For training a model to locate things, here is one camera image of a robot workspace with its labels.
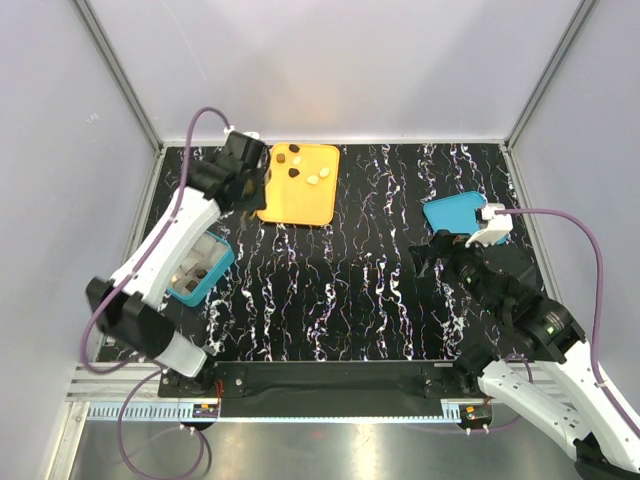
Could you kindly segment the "blue tin lid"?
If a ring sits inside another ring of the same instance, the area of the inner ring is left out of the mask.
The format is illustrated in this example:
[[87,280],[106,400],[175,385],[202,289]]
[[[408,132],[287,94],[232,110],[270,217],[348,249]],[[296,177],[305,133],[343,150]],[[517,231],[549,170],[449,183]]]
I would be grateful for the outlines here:
[[471,235],[480,229],[476,211],[487,201],[479,192],[471,191],[431,200],[423,206],[426,221],[433,232]]

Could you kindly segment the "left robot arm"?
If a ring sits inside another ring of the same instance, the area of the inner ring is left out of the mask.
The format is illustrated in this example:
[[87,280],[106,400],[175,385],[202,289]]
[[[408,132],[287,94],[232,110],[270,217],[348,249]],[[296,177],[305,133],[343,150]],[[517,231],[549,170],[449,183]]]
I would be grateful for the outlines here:
[[196,396],[215,386],[209,354],[183,336],[160,312],[173,275],[197,240],[228,211],[266,206],[268,147],[256,133],[231,131],[223,147],[192,161],[183,152],[182,178],[160,220],[134,254],[109,279],[86,287],[90,325],[164,368],[181,374]]

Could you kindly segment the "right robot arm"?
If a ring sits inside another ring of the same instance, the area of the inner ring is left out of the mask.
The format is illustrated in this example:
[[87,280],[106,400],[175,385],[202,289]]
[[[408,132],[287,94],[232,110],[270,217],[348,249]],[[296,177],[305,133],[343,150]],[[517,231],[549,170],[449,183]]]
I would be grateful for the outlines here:
[[606,390],[591,346],[571,313],[536,285],[533,264],[513,245],[484,247],[469,236],[438,231],[412,246],[416,279],[458,284],[486,311],[525,358],[568,399],[563,404],[526,380],[488,347],[476,344],[454,361],[438,389],[497,399],[551,438],[583,479],[636,479],[639,435],[630,414]]

